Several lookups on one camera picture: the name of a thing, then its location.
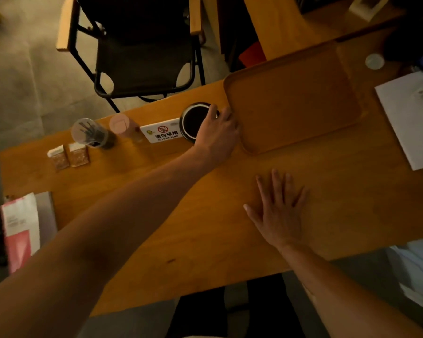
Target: tabletop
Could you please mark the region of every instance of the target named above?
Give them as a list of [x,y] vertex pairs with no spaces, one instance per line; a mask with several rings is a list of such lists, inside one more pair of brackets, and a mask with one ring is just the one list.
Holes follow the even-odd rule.
[[[411,170],[374,91],[374,86],[397,77],[400,66],[387,62],[371,71],[364,65],[365,57],[379,51],[390,32],[339,44],[367,112],[359,124],[260,155],[248,155],[238,146],[135,251],[107,284],[92,315],[288,270],[243,210],[244,203],[260,208],[254,176],[268,176],[273,167],[292,173],[297,185],[311,188],[304,235],[326,259],[423,238],[423,170]],[[179,117],[197,101],[225,106],[222,81],[126,114],[145,125]],[[109,118],[100,121],[107,125]],[[183,138],[152,145],[119,139],[110,150],[90,149],[89,165],[55,172],[46,152],[71,141],[69,131],[63,131],[0,153],[4,194],[51,191],[60,229],[104,194],[191,147]]]
[[266,58],[355,35],[405,15],[390,2],[371,22],[348,11],[353,0],[341,0],[306,14],[294,0],[244,0]]

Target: small packet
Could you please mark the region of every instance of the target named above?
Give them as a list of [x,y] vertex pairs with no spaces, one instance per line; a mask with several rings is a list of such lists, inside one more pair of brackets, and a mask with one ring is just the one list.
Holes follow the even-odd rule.
[[53,164],[55,165],[57,171],[60,171],[70,166],[63,145],[48,151],[47,156],[53,161]]
[[77,167],[89,163],[88,149],[86,145],[81,143],[69,144],[69,151],[71,152],[71,166]]

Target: person's left arm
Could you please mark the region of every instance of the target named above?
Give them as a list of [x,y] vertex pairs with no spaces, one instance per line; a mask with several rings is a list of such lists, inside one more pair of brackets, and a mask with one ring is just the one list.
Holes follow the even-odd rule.
[[105,284],[186,192],[230,156],[237,124],[228,108],[218,118],[216,112],[210,107],[194,147],[99,200],[0,284],[0,337],[76,335]]

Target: chair seat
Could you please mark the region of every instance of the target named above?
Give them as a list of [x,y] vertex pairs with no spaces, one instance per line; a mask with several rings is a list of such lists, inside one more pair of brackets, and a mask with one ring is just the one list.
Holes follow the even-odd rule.
[[182,67],[194,61],[188,30],[176,37],[133,45],[106,35],[99,39],[96,70],[98,75],[106,73],[113,80],[111,98],[156,95],[175,88]]

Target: chair backrest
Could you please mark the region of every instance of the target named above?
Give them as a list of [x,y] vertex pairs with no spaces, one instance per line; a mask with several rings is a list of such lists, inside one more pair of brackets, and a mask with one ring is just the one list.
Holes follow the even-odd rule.
[[124,43],[157,39],[185,31],[188,0],[78,0],[86,16]]

